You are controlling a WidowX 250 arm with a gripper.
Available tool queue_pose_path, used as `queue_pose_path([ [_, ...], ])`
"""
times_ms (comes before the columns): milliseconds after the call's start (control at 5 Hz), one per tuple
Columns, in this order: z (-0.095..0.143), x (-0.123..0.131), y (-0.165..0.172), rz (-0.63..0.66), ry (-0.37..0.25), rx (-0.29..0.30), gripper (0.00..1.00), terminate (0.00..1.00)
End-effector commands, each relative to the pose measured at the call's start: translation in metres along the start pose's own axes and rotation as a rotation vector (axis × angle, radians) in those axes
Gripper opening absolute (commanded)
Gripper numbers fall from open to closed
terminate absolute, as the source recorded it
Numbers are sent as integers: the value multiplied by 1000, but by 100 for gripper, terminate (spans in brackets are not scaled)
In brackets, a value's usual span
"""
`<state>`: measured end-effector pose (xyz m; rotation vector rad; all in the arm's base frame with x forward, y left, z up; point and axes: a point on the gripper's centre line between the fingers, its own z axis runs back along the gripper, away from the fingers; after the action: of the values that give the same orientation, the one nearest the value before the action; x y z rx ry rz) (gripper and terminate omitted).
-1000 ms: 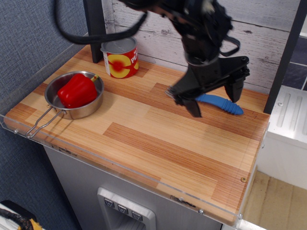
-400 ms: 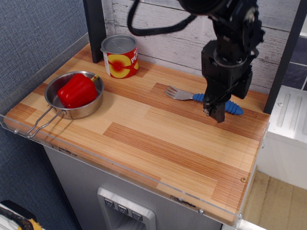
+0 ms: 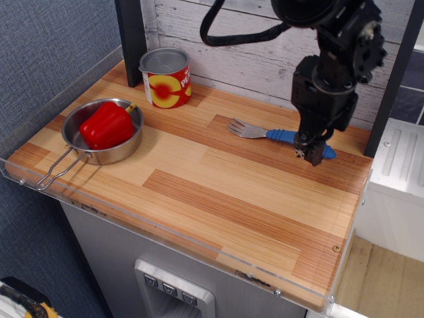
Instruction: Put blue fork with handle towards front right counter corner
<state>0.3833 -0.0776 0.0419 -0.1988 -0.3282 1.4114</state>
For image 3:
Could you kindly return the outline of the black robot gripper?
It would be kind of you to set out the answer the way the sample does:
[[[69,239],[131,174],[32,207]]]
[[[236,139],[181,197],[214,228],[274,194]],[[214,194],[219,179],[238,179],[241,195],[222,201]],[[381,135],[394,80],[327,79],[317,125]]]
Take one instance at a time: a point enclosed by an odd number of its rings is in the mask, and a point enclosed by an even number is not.
[[[345,131],[356,108],[355,86],[331,87],[319,77],[319,57],[305,57],[293,73],[291,102],[300,114],[294,141],[295,155],[312,166],[320,165],[325,140],[333,131]]]

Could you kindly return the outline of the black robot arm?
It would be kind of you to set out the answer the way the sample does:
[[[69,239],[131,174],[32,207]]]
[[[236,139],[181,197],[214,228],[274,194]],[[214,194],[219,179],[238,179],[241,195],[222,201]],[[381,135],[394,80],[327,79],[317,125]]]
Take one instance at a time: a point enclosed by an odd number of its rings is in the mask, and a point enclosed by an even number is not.
[[[357,84],[369,83],[384,64],[381,10],[373,1],[273,1],[272,8],[289,27],[317,33],[320,53],[299,63],[291,91],[300,115],[295,153],[317,166],[326,141],[350,123]]]

